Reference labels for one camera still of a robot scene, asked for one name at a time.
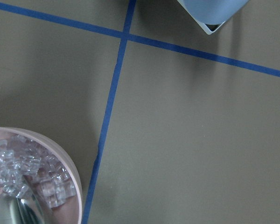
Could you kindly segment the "blue cup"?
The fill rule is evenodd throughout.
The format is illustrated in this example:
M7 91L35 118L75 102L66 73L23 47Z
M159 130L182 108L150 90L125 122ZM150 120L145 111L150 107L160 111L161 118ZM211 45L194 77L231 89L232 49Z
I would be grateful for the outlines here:
M179 0L197 21L216 25L229 20L248 0Z

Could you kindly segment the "pink bowl with ice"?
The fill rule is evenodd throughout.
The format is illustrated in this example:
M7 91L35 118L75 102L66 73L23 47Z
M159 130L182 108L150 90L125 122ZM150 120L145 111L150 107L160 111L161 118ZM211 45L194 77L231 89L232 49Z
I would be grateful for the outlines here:
M59 224L80 224L82 222L83 215L82 184L76 165L71 157L60 145L40 133L21 128L0 127L0 140L8 138L13 134L25 136L43 145L66 167L72 178L77 194L62 205L61 208L56 209L53 213Z

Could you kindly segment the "metal ice scoop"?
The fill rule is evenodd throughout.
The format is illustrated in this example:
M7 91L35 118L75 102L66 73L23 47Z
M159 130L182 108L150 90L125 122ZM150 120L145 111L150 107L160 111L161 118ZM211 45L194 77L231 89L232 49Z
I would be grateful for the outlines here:
M0 195L0 224L54 224L52 212L36 196Z

